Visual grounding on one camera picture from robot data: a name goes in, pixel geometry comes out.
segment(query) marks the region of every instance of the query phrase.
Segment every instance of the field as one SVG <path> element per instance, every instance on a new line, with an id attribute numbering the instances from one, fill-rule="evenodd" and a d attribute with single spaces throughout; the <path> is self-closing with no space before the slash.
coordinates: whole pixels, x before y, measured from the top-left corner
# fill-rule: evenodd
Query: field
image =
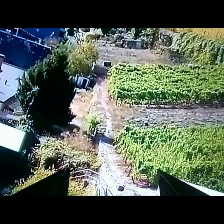
<path id="1" fill-rule="evenodd" d="M 224 41 L 224 28 L 174 28 L 177 32 L 193 32 L 211 40 Z"/>
<path id="2" fill-rule="evenodd" d="M 156 184 L 157 169 L 194 184 L 224 192 L 224 127 L 125 127 L 116 149 Z"/>
<path id="3" fill-rule="evenodd" d="M 222 104 L 222 66 L 118 64 L 110 71 L 113 99 L 130 104 Z"/>

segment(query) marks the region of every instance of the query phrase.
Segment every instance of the black triangular object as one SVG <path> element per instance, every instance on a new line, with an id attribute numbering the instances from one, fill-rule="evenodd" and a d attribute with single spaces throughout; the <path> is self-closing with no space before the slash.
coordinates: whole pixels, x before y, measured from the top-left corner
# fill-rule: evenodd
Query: black triangular object
<path id="1" fill-rule="evenodd" d="M 70 170 L 64 169 L 12 196 L 67 196 Z"/>
<path id="2" fill-rule="evenodd" d="M 160 196 L 209 196 L 161 170 L 158 175 Z"/>

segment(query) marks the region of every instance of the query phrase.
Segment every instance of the green crop field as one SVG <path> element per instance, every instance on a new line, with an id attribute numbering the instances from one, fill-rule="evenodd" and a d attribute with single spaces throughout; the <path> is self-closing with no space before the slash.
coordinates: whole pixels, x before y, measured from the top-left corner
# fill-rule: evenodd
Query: green crop field
<path id="1" fill-rule="evenodd" d="M 132 175 L 156 184 L 157 169 L 224 192 L 224 127 L 125 127 L 116 150 L 132 164 Z"/>
<path id="2" fill-rule="evenodd" d="M 222 104 L 224 67 L 118 64 L 111 68 L 110 96 L 131 104 Z"/>

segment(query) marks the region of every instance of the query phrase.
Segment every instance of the black pointed object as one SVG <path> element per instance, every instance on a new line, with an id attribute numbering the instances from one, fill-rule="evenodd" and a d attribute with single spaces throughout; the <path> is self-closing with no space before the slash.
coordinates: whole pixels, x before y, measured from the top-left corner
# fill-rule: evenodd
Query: black pointed object
<path id="1" fill-rule="evenodd" d="M 12 196 L 67 196 L 70 170 L 63 169 Z"/>
<path id="2" fill-rule="evenodd" d="M 160 196 L 209 196 L 189 184 L 158 170 Z"/>

